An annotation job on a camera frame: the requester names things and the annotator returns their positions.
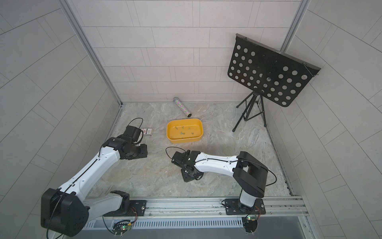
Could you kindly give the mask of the yellow plastic storage box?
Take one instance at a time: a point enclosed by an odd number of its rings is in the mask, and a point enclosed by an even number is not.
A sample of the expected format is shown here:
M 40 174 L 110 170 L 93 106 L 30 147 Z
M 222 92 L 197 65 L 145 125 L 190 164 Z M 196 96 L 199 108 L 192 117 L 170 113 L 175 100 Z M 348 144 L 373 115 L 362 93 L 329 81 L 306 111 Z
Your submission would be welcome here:
M 167 124 L 166 136 L 171 143 L 199 141 L 204 134 L 203 124 L 199 119 L 178 119 Z

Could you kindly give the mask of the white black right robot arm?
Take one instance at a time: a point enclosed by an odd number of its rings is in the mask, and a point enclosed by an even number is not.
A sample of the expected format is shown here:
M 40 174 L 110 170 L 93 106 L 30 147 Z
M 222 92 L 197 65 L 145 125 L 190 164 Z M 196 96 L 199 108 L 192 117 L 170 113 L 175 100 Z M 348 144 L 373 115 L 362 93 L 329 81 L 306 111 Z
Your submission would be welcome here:
M 242 188 L 238 210 L 248 212 L 255 208 L 255 201 L 263 198 L 268 174 L 272 173 L 251 154 L 242 151 L 234 156 L 209 155 L 200 151 L 175 152 L 172 163 L 181 168 L 183 180 L 200 180 L 205 172 L 230 176 Z

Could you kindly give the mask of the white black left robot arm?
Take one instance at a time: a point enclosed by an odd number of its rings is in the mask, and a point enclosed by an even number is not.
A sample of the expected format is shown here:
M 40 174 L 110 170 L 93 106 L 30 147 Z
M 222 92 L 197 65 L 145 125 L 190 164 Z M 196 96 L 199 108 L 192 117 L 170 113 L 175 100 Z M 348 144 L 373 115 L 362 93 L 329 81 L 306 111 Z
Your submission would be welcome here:
M 77 235 L 91 220 L 100 217 L 144 216 L 145 200 L 131 201 L 126 192 L 113 190 L 105 196 L 87 199 L 104 173 L 119 160 L 146 158 L 146 144 L 111 137 L 95 157 L 75 176 L 57 189 L 47 189 L 41 197 L 41 226 L 48 239 Z

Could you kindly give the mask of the playing card box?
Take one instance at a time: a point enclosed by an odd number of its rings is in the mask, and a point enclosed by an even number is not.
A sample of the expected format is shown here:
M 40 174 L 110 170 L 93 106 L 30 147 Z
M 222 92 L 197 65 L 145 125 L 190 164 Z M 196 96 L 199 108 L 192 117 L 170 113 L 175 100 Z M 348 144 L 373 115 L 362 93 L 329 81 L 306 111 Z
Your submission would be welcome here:
M 154 128 L 152 128 L 152 127 L 146 127 L 146 128 L 142 128 L 142 131 L 143 131 L 143 135 L 144 135 L 144 136 L 152 136 L 152 135 L 153 135 Z

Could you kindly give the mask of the rhinestone silver microphone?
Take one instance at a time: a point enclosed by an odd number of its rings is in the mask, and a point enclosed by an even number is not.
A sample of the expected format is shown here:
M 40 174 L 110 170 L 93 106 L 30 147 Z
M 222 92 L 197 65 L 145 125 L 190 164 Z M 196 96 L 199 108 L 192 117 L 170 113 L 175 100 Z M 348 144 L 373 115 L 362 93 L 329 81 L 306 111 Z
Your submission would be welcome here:
M 173 102 L 180 108 L 180 110 L 186 115 L 187 118 L 192 116 L 192 113 L 183 105 L 178 97 L 175 97 Z

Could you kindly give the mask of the right green circuit board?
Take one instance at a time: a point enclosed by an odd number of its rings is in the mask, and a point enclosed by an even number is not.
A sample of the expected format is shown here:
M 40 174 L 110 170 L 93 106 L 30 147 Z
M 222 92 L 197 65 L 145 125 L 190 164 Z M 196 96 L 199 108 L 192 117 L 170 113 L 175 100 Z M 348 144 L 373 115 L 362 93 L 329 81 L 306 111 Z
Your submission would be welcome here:
M 258 228 L 258 217 L 257 216 L 247 216 L 242 217 L 242 225 L 246 233 L 253 234 Z

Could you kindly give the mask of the green circuit board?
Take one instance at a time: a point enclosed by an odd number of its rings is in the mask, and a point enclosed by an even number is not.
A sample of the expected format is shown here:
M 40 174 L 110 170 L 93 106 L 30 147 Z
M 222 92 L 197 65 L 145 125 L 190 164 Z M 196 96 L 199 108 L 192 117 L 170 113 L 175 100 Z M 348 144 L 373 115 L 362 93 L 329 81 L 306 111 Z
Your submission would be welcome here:
M 120 236 L 122 237 L 127 231 L 130 231 L 132 229 L 132 223 L 130 220 L 122 220 L 117 223 L 115 223 L 112 226 L 112 233 L 114 236 Z
M 246 233 L 253 234 L 258 228 L 258 217 L 257 216 L 247 216 L 242 217 L 242 225 Z

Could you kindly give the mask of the left green circuit board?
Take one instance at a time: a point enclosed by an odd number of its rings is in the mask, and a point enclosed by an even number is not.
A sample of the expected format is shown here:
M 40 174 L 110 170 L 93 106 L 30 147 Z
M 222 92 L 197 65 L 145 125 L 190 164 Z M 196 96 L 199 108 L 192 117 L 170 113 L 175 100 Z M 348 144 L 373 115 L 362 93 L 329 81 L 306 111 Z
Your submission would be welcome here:
M 114 236 L 120 236 L 122 237 L 127 231 L 130 231 L 132 229 L 132 223 L 130 220 L 122 220 L 117 223 L 115 223 L 112 226 L 112 233 Z

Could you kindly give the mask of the black perforated music stand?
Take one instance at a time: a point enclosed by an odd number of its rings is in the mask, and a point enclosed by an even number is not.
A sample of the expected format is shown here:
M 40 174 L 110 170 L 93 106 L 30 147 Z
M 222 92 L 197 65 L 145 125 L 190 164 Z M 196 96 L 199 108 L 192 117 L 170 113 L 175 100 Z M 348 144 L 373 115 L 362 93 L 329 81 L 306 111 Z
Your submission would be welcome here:
M 264 99 L 288 107 L 321 70 L 243 35 L 236 34 L 235 40 L 227 75 L 251 91 L 242 101 L 245 110 L 239 121 L 253 118 L 254 105 L 260 107 L 258 114 L 265 121 Z

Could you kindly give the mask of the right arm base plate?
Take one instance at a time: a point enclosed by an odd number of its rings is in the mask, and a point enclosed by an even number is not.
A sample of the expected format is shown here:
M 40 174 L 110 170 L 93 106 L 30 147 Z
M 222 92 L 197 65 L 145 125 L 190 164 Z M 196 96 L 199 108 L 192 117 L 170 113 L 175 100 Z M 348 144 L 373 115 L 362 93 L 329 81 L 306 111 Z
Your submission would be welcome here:
M 262 199 L 256 198 L 254 206 L 249 207 L 240 202 L 238 198 L 224 199 L 221 202 L 227 215 L 265 215 L 266 210 Z

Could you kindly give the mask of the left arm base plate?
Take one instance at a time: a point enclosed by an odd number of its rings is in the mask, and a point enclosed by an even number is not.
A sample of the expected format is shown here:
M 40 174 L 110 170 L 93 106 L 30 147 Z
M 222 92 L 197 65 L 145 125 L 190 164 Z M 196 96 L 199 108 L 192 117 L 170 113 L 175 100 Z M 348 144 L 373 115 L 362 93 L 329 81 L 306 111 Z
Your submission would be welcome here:
M 116 211 L 106 213 L 104 217 L 142 217 L 146 210 L 146 200 L 123 201 Z

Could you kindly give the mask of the aluminium rail frame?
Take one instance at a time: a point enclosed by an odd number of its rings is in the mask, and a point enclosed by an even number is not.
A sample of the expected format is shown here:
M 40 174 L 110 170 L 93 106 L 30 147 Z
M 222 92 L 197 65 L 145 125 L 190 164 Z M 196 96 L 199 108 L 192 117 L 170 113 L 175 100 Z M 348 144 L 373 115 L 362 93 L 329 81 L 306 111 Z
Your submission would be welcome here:
M 308 209 L 302 197 L 264 197 L 265 215 L 227 215 L 221 197 L 180 197 L 180 198 L 133 198 L 146 200 L 144 216 L 138 217 L 104 217 L 89 221 L 83 231 L 106 230 L 112 233 L 112 226 L 122 220 L 130 220 L 132 229 L 122 237 L 132 236 L 133 230 L 175 230 L 192 229 L 241 229 L 245 234 L 242 217 L 257 216 L 258 228 L 261 231 L 275 233 L 277 238 L 316 239 L 317 235 L 311 225 Z

